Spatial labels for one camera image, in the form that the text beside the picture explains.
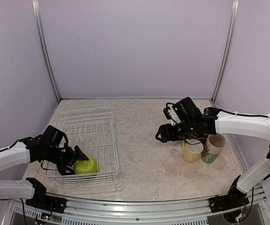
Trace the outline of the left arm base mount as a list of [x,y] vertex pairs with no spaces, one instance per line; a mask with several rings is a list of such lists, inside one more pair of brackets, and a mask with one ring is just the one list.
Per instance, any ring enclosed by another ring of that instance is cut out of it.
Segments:
[[35,189],[33,197],[25,202],[28,206],[60,214],[64,213],[67,203],[65,198],[48,195],[46,187],[35,178],[26,178],[26,180]]

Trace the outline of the lime green bowl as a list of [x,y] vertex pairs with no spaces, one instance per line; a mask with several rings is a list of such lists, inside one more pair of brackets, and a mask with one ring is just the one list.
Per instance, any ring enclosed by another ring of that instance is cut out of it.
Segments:
[[97,162],[91,157],[87,156],[88,160],[77,160],[73,165],[73,171],[76,175],[97,173]]

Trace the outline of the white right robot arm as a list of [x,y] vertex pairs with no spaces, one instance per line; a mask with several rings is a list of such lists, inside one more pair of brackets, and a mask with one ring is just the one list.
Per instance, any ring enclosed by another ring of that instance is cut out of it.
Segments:
[[[193,135],[232,134],[260,138],[270,142],[270,114],[242,114],[220,108],[207,107],[203,112],[190,97],[177,103],[167,103],[163,110],[170,123],[161,125],[156,140],[185,141]],[[234,208],[260,181],[270,176],[270,145],[265,159],[260,160],[233,182],[224,203]]]

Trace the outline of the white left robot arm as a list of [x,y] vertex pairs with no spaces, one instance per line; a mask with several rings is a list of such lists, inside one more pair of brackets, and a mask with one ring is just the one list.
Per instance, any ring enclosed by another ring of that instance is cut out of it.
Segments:
[[[74,174],[72,166],[78,160],[88,160],[78,146],[71,148],[67,135],[49,125],[43,134],[16,140],[0,149],[0,172],[11,167],[33,162],[51,162],[61,175]],[[35,178],[0,180],[0,200],[25,199],[44,209],[50,205],[46,187]]]

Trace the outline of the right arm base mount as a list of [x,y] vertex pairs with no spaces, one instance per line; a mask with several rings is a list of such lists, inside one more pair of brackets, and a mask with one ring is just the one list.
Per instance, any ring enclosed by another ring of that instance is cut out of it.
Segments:
[[249,204],[247,194],[239,191],[236,187],[239,178],[240,175],[233,181],[227,194],[216,195],[208,199],[211,213],[230,210]]

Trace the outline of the floral patterned tall mug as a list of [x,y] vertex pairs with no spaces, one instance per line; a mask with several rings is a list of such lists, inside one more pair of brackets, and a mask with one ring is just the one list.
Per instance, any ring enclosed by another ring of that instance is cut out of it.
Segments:
[[226,146],[226,139],[222,134],[208,135],[201,160],[206,164],[213,163]]

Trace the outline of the yellow mug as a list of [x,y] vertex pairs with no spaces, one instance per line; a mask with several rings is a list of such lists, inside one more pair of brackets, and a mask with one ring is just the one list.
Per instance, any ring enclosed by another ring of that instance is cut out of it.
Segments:
[[182,141],[183,159],[186,163],[192,164],[198,160],[204,149],[203,144],[196,139],[185,139]]

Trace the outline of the small black plate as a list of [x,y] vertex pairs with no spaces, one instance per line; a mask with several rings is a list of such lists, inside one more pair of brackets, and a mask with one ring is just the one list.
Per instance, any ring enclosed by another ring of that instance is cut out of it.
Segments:
[[206,142],[208,135],[207,134],[195,134],[195,135],[190,135],[190,139],[196,139],[202,143]]

